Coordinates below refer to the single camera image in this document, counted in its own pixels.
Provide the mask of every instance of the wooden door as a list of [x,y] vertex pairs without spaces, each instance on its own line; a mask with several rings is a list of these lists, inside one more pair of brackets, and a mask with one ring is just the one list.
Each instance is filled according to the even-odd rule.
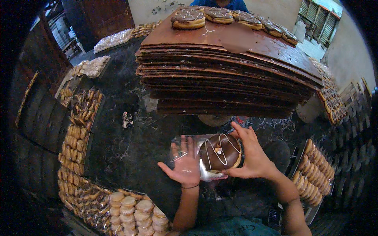
[[97,40],[135,26],[128,1],[85,0],[82,8]]

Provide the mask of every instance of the white wall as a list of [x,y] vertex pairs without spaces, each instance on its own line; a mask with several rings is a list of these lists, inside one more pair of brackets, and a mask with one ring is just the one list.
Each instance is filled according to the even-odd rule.
[[[180,4],[189,5],[193,0],[129,0],[135,25],[167,18]],[[269,18],[293,30],[302,0],[244,0],[250,13]]]
[[322,59],[343,91],[351,81],[364,77],[370,90],[375,87],[374,67],[364,39],[350,15],[342,13],[339,27]]

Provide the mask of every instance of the wristband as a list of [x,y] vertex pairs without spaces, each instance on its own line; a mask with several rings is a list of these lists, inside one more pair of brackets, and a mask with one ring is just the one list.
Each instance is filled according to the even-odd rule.
[[190,189],[190,188],[195,188],[195,187],[197,187],[197,186],[199,186],[200,184],[198,183],[196,186],[193,186],[193,187],[189,187],[189,188],[184,188],[184,187],[181,187],[181,188],[183,188],[183,189]]

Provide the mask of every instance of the hand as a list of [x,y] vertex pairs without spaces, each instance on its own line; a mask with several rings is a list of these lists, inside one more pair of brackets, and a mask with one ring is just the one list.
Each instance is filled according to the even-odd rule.
[[[175,168],[171,170],[166,164],[158,162],[158,166],[173,180],[181,183],[182,187],[190,188],[200,182],[200,157],[194,156],[193,140],[188,137],[188,149],[186,148],[185,135],[181,135],[181,151],[187,154],[181,155],[175,161]],[[173,156],[178,156],[178,148],[175,143],[171,144]]]
[[257,141],[255,131],[250,126],[248,129],[242,128],[235,122],[231,123],[235,129],[230,135],[240,138],[244,146],[245,159],[242,168],[231,168],[222,173],[239,178],[267,178],[277,173],[275,164],[269,160]]

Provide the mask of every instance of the dark countertop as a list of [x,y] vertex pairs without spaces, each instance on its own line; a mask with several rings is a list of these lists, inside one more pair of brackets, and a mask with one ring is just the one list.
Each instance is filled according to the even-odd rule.
[[[88,53],[87,57],[81,58],[112,57],[104,76],[100,81],[94,81],[106,99],[96,117],[99,119],[97,127],[92,130],[93,141],[84,174],[105,187],[146,193],[173,220],[180,202],[180,185],[170,180],[157,162],[168,158],[170,141],[177,135],[226,132],[230,126],[209,127],[197,116],[147,113],[143,96],[149,91],[135,75],[137,63],[134,53],[143,39],[132,39],[129,46],[103,54]],[[125,111],[133,115],[133,128],[122,127]],[[326,140],[330,127],[329,122],[320,117],[313,124],[305,124],[296,114],[287,120],[251,117],[248,122],[256,130],[262,146],[282,139],[288,143],[291,152],[313,134],[319,141]]]

